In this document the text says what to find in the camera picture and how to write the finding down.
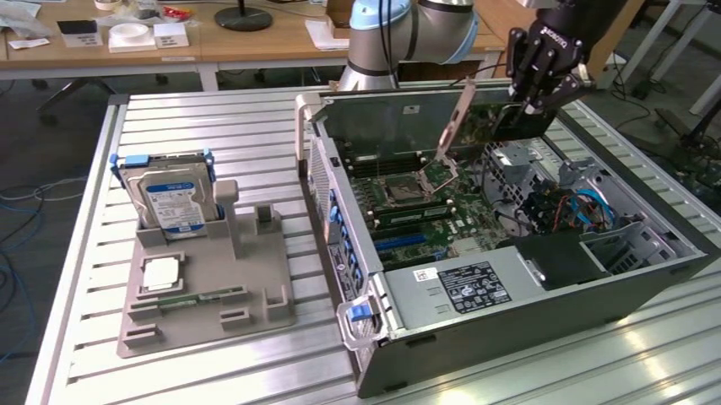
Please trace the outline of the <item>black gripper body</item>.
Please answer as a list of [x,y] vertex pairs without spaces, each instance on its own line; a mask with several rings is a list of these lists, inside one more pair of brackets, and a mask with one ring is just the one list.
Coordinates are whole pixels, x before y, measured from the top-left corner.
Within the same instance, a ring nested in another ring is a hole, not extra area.
[[520,94],[547,95],[566,76],[593,79],[591,51],[621,13],[625,1],[555,1],[536,8],[520,31]]

